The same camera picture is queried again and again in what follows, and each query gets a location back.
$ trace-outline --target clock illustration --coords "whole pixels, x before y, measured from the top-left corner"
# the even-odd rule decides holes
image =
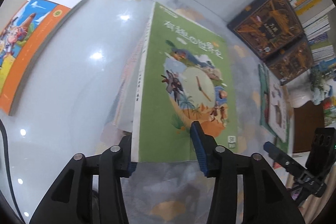
[[[191,96],[194,106],[213,108],[216,103],[215,87],[208,75],[196,67],[188,67],[182,73],[184,93]]]

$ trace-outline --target green notebook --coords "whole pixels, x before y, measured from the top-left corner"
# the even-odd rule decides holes
[[[226,41],[155,3],[138,73],[132,161],[195,160],[189,135],[195,120],[218,144],[237,152]]]

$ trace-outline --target palm tree illustration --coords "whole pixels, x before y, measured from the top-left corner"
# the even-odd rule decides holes
[[[187,108],[188,111],[188,118],[190,119],[190,113],[189,110],[190,109],[194,109],[195,106],[193,105],[193,100],[191,96],[186,96],[186,95],[182,95],[182,100],[180,101],[180,107],[181,108]]]
[[[201,116],[201,114],[202,114],[202,112],[199,110],[199,108],[200,108],[200,107],[199,107],[199,105],[197,104],[196,107],[194,107],[194,108],[191,109],[192,113],[196,116],[196,119],[199,119],[200,116]]]

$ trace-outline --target metal screw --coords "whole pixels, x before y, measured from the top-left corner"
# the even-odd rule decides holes
[[[254,153],[252,156],[255,160],[261,160],[263,157],[259,153]]]
[[[76,155],[74,155],[73,159],[74,160],[81,160],[83,158],[83,154],[81,153],[77,153]]]
[[[120,150],[120,146],[119,146],[119,145],[114,145],[114,146],[112,146],[112,147],[110,148],[110,150],[111,150],[112,152],[118,152],[118,151]]]
[[[221,145],[218,145],[216,146],[215,150],[218,152],[218,153],[223,153],[225,151],[225,147],[224,146],[221,146]]]

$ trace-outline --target clock hand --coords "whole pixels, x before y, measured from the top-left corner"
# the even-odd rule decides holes
[[[210,98],[208,97],[208,95],[203,91],[201,90],[201,92],[204,94],[204,96],[211,102]]]
[[[200,81],[199,81],[199,79],[198,79],[198,76],[196,76],[196,80],[197,80],[198,89],[199,89],[200,91],[202,91],[202,88],[201,88],[201,85],[200,85]]]

